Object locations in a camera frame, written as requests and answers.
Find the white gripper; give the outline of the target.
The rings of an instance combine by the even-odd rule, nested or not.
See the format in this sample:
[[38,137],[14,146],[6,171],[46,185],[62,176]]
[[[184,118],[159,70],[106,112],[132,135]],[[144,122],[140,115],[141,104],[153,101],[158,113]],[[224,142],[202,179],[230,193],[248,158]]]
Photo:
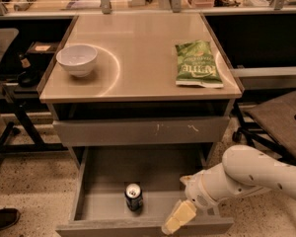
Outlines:
[[186,200],[179,200],[161,229],[166,235],[174,234],[196,217],[196,208],[207,210],[218,205],[205,189],[202,183],[202,174],[180,177],[180,182],[185,185]]

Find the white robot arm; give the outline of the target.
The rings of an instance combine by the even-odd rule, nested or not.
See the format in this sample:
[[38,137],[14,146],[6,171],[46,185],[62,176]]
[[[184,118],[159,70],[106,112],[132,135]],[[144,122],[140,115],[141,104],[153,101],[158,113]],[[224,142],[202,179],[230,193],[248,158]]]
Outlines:
[[196,212],[217,206],[228,198],[279,191],[296,200],[296,166],[282,163],[247,146],[228,148],[222,161],[193,175],[182,176],[186,200],[176,203],[162,225],[172,235],[196,217]]

